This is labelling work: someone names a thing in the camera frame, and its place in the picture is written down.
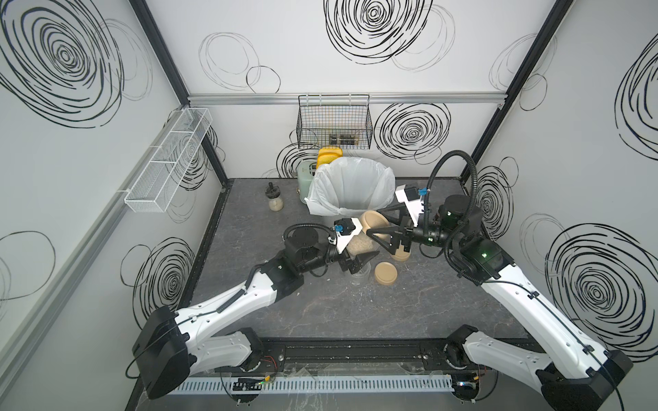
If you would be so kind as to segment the small bottle black pump top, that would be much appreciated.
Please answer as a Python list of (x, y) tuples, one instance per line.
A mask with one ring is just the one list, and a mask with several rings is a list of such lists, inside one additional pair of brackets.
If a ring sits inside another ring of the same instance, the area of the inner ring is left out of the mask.
[(265, 195), (268, 198), (268, 206), (271, 211), (280, 212), (284, 208), (284, 201), (281, 197), (281, 190), (278, 185), (269, 182)]

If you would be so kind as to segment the metal mesh trash bin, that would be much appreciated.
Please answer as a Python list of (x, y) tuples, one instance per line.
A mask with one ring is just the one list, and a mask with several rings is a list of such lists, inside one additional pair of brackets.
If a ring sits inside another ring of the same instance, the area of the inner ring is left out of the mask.
[(359, 217), (361, 217), (361, 215), (363, 215), (366, 211), (378, 212), (379, 210), (382, 210), (384, 208), (386, 208), (385, 205), (383, 207), (370, 207), (364, 209), (351, 209), (351, 208), (339, 207), (330, 216), (326, 216), (325, 220), (332, 223), (333, 221), (339, 219), (347, 219), (348, 217), (357, 217), (359, 219)]

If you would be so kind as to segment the white plastic bin liner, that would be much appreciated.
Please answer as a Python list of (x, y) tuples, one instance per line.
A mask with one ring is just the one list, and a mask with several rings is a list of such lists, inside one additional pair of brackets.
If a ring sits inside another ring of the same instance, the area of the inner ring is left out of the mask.
[(373, 159), (341, 157), (316, 171), (306, 205), (310, 214), (321, 217), (339, 207), (383, 207), (392, 202), (395, 188), (390, 167)]

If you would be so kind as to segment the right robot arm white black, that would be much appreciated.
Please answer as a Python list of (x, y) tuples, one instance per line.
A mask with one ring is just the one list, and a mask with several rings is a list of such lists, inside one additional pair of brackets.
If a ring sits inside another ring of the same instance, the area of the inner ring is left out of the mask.
[(397, 209), (400, 216), (390, 226), (368, 229), (368, 237), (389, 253), (414, 243), (442, 248), (459, 277), (493, 296), (541, 347), (523, 349), (462, 325), (443, 348), (449, 366), (493, 368), (537, 390), (554, 410), (598, 410), (619, 392), (631, 360), (581, 331), (483, 234), (483, 212), (473, 198), (449, 196), (434, 220), (421, 198), (405, 200)]

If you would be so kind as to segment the white mesh wall shelf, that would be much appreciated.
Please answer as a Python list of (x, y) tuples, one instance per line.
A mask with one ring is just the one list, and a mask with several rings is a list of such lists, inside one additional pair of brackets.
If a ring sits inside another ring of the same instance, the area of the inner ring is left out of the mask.
[(137, 213), (165, 212), (195, 158), (212, 123), (206, 108), (174, 111), (164, 127), (164, 138), (129, 189), (124, 202)]

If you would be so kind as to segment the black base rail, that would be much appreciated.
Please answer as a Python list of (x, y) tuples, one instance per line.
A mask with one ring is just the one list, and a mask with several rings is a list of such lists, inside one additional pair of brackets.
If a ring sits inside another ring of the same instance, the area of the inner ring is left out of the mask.
[(290, 370), (296, 366), (366, 363), (407, 363), (422, 371), (458, 373), (444, 352), (446, 338), (283, 338), (263, 337), (258, 368), (266, 373)]

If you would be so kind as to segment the yellow toast slice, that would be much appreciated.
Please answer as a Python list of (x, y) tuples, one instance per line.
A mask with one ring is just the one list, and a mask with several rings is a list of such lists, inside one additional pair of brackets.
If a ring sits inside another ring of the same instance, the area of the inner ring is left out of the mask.
[(325, 164), (331, 164), (333, 161), (335, 161), (336, 159), (339, 159), (341, 157), (342, 157), (341, 154), (338, 154), (338, 153), (335, 153), (335, 152), (321, 153), (321, 154), (319, 154), (319, 156), (317, 158), (316, 168), (319, 169), (320, 167), (322, 167)]
[(323, 147), (318, 152), (318, 155), (319, 156), (333, 155), (333, 156), (337, 156), (337, 157), (342, 157), (343, 156), (343, 150), (339, 147)]

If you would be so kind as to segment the dark bottle in basket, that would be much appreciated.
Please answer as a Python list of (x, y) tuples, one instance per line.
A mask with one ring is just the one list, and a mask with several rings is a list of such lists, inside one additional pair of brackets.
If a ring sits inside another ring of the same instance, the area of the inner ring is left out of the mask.
[(359, 139), (355, 135), (329, 135), (329, 145), (332, 147), (356, 147)]

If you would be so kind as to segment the mint green toaster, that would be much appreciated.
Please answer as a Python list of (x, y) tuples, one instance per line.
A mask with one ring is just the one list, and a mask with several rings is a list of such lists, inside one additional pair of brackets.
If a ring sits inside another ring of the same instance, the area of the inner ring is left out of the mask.
[(310, 190), (310, 185), (315, 177), (316, 161), (303, 160), (296, 168), (297, 191), (299, 200), (305, 204)]

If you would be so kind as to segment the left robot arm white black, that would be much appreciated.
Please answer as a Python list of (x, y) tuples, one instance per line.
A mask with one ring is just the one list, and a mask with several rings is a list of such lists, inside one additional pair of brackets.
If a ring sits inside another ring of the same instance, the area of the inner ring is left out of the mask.
[(350, 274), (361, 271), (378, 253), (351, 256), (347, 246), (353, 237), (323, 224), (293, 224), (284, 231), (284, 249), (255, 265), (241, 284), (195, 306), (176, 311), (163, 306), (153, 311), (132, 349), (147, 397), (164, 397), (196, 373), (258, 368), (264, 349), (252, 329), (226, 336), (219, 332), (293, 294), (303, 286), (307, 272), (333, 263)]

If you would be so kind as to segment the aluminium wall rail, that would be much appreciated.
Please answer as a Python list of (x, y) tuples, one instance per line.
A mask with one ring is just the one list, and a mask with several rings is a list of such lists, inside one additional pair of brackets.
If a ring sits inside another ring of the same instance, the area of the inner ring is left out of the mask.
[(505, 92), (342, 92), (342, 94), (191, 94), (190, 105), (504, 104)]

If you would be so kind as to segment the rice jar tan lid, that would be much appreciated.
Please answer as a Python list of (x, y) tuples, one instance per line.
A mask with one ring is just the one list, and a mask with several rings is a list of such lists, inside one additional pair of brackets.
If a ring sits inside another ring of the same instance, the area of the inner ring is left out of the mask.
[(351, 258), (355, 259), (361, 254), (378, 253), (379, 247), (378, 243), (368, 237), (364, 232), (360, 232), (357, 236), (351, 238), (346, 250)]
[(361, 267), (361, 269), (351, 274), (351, 284), (354, 286), (362, 286), (368, 282), (369, 276), (372, 271), (371, 263), (368, 262)]

